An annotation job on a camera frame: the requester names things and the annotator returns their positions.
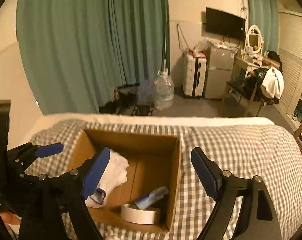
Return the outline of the white sock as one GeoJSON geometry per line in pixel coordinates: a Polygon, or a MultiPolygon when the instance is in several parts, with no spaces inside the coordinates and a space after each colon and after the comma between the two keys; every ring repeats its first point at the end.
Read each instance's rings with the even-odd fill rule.
{"type": "Polygon", "coordinates": [[[113,149],[109,149],[110,159],[106,169],[94,191],[88,196],[85,204],[87,207],[98,209],[106,205],[112,191],[127,181],[128,160],[113,149]]]}

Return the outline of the white tape roll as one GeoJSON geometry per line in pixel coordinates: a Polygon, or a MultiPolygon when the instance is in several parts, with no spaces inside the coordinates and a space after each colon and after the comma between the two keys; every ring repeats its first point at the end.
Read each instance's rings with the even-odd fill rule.
{"type": "Polygon", "coordinates": [[[121,218],[130,223],[152,225],[160,221],[161,210],[158,208],[147,208],[140,210],[135,205],[124,204],[121,206],[121,218]]]}

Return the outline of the blue grey tube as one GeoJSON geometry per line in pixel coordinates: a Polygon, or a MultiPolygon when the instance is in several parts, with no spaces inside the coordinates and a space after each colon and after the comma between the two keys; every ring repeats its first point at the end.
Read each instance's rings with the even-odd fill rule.
{"type": "Polygon", "coordinates": [[[146,210],[168,194],[169,190],[165,186],[158,187],[157,189],[151,191],[147,196],[135,202],[135,205],[140,210],[146,210]]]}

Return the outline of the cardboard box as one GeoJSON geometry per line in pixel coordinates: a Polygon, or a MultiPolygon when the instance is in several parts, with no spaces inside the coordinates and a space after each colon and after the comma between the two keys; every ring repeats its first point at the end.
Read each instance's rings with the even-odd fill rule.
{"type": "Polygon", "coordinates": [[[139,134],[84,129],[73,150],[68,170],[79,167],[101,152],[113,149],[128,160],[127,182],[112,191],[104,207],[89,208],[95,222],[141,232],[166,233],[174,224],[177,193],[181,178],[181,141],[174,135],[139,134]],[[155,225],[139,225],[122,220],[123,204],[133,204],[154,189],[165,186],[169,196],[156,206],[161,219],[155,225]]]}

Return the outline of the wooden chair with clothes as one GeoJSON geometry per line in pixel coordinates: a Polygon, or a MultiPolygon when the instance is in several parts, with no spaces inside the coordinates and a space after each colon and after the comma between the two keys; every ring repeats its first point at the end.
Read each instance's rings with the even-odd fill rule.
{"type": "Polygon", "coordinates": [[[266,105],[277,105],[280,99],[275,96],[269,98],[262,90],[263,79],[266,77],[268,70],[270,69],[264,67],[257,68],[249,72],[248,76],[243,80],[237,79],[227,81],[221,103],[223,104],[226,98],[231,94],[235,94],[239,97],[238,102],[245,99],[247,101],[247,107],[245,109],[244,117],[248,116],[254,102],[259,103],[259,108],[255,115],[256,117],[259,116],[261,110],[266,105]]]}

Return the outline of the large water bottle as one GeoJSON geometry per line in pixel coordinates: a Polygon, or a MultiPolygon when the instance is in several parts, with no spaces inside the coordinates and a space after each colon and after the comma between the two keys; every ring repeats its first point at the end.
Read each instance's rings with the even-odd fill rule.
{"type": "Polygon", "coordinates": [[[169,108],[174,101],[174,83],[168,75],[168,69],[158,71],[154,81],[154,105],[159,111],[169,108]]]}

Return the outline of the silver mini fridge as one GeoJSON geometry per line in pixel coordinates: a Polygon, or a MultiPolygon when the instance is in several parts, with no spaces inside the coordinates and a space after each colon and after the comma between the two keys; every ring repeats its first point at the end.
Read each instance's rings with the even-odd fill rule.
{"type": "Polygon", "coordinates": [[[231,79],[234,53],[231,50],[210,47],[207,54],[205,99],[222,99],[226,82],[231,79]]]}

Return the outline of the dressing table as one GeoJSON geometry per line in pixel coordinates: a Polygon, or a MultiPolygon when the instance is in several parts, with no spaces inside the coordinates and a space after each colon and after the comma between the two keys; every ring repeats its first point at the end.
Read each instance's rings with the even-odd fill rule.
{"type": "Polygon", "coordinates": [[[242,59],[242,57],[236,56],[234,58],[231,80],[244,80],[250,72],[260,67],[274,67],[280,70],[280,63],[268,57],[262,57],[262,59],[242,59]]]}

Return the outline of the white suitcase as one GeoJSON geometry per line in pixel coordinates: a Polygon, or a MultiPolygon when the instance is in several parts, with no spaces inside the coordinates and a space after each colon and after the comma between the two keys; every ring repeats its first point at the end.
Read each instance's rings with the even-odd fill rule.
{"type": "Polygon", "coordinates": [[[202,97],[206,76],[205,57],[194,57],[187,54],[183,62],[183,92],[193,98],[202,97]]]}

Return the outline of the white oval mirror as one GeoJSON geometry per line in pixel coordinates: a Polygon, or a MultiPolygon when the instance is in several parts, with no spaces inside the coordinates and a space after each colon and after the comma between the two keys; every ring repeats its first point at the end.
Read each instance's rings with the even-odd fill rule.
{"type": "Polygon", "coordinates": [[[261,55],[263,52],[264,37],[255,24],[251,25],[246,33],[245,49],[252,52],[253,55],[261,55]]]}

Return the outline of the white wardrobe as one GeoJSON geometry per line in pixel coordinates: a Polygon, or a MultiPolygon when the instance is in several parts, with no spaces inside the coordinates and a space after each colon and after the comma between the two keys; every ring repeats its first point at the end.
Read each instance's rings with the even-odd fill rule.
{"type": "Polygon", "coordinates": [[[299,123],[292,119],[302,95],[302,14],[279,11],[278,54],[283,64],[284,91],[276,107],[295,131],[299,123]]]}

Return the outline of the green curtain by wardrobe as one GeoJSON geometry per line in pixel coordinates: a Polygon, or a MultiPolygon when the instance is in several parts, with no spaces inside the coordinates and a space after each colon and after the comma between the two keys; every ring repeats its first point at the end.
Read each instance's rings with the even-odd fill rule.
{"type": "Polygon", "coordinates": [[[265,51],[278,51],[279,12],[277,0],[248,0],[249,25],[259,27],[265,51]]]}

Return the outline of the black wall television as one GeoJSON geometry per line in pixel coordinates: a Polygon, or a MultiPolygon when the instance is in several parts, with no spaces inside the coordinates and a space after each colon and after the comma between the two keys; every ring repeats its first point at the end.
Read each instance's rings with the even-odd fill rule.
{"type": "Polygon", "coordinates": [[[206,8],[205,28],[208,33],[244,41],[245,22],[244,18],[229,14],[228,12],[209,7],[206,8]]]}

